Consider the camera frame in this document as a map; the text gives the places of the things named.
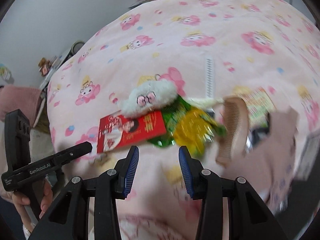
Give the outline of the person left hand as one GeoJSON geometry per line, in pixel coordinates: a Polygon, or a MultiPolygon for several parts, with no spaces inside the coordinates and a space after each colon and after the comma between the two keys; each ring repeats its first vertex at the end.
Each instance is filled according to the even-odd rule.
{"type": "MultiPolygon", "coordinates": [[[[35,228],[35,225],[31,222],[31,218],[27,214],[25,210],[25,206],[30,204],[30,200],[27,196],[24,194],[15,191],[12,195],[12,201],[13,204],[18,212],[18,214],[21,217],[22,223],[24,227],[29,231],[32,232],[33,229],[35,228]]],[[[44,180],[44,185],[43,185],[43,197],[41,200],[41,213],[39,218],[42,218],[42,216],[45,214],[47,211],[48,207],[50,207],[51,203],[53,201],[53,192],[51,185],[48,183],[48,181],[45,179],[44,180]]]]}

